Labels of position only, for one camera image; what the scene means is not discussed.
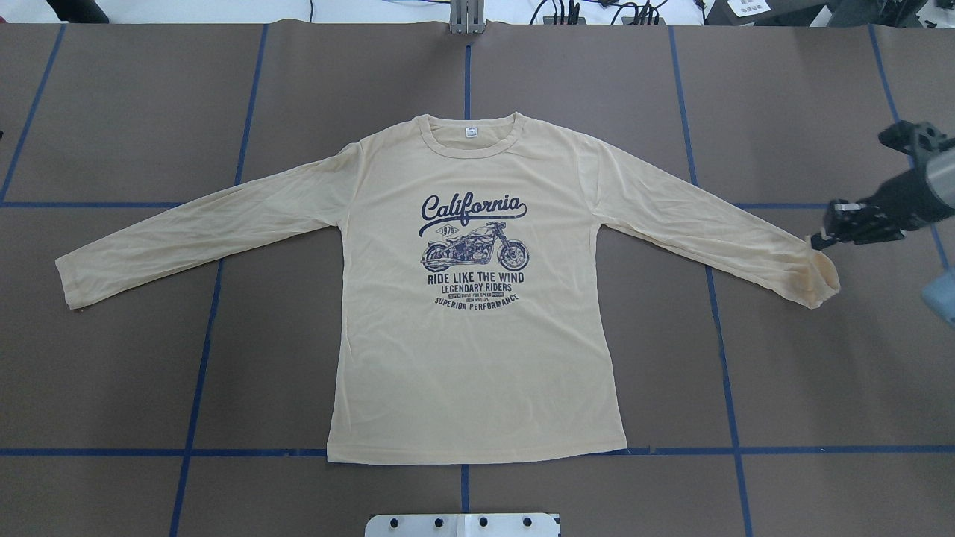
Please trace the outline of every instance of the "metal bracket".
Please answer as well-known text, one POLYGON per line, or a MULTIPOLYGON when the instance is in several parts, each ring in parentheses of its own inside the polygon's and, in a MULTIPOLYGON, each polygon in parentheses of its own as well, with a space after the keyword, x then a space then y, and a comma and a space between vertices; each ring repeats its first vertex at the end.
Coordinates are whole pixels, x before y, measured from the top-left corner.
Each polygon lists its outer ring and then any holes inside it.
POLYGON ((365 537, 560 537, 561 515, 546 513, 470 513, 378 515, 365 537))
POLYGON ((484 0, 451 0, 451 33, 484 33, 484 0))

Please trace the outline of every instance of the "sleeve cuff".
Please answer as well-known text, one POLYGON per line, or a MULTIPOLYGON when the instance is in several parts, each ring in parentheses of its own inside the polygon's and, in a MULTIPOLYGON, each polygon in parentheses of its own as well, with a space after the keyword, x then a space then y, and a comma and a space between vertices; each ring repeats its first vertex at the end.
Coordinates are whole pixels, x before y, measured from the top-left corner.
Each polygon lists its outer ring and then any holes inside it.
POLYGON ((835 295, 841 289, 838 280, 836 265, 826 257, 826 254, 813 249, 810 238, 806 237, 808 252, 808 273, 806 275, 805 306, 810 309, 818 308, 823 302, 835 295))
POLYGON ((63 282, 63 294, 66 297, 67 306, 71 310, 77 310, 83 306, 88 306, 89 302, 83 295, 76 281, 76 270, 73 263, 64 255, 56 260, 56 268, 60 273, 60 280, 63 282))

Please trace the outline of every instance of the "shirt sleeve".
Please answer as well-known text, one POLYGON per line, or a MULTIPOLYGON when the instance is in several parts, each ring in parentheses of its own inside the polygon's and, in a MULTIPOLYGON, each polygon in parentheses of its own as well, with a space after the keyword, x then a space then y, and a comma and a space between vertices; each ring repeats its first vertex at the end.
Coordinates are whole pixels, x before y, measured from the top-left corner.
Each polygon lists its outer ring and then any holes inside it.
POLYGON ((179 205, 56 260, 71 309, 346 218, 360 179, 358 143, 179 205))
POLYGON ((818 308, 839 291, 836 267, 779 229, 600 140, 583 136, 579 173, 602 224, 818 308))

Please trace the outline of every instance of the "neckline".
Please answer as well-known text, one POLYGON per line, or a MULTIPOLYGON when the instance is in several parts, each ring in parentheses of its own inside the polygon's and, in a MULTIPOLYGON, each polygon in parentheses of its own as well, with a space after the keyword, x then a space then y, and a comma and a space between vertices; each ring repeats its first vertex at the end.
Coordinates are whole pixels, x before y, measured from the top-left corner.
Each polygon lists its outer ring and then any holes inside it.
POLYGON ((418 129, 421 131, 421 138, 438 155, 452 159, 485 159, 501 153, 515 144, 520 138, 520 132, 523 130, 527 117, 515 112, 504 118, 494 119, 444 119, 436 118, 429 114, 424 114, 415 118, 418 129), (437 141, 433 127, 500 127, 502 125, 511 125, 511 132, 506 137, 498 140, 494 145, 482 147, 480 149, 460 149, 457 147, 448 147, 437 141))

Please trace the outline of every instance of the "motorcycle graphic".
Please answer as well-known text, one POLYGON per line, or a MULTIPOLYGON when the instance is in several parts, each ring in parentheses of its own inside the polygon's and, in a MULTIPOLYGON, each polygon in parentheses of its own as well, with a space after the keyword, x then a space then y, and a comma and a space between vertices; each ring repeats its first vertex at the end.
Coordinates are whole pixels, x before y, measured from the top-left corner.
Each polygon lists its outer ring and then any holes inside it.
POLYGON ((441 272, 454 265, 487 265, 494 256, 494 244, 500 239, 498 261, 508 270, 527 267, 530 256, 521 241, 504 236, 504 222, 491 222, 467 235, 444 241, 429 241, 421 256, 421 264, 431 272, 441 272))

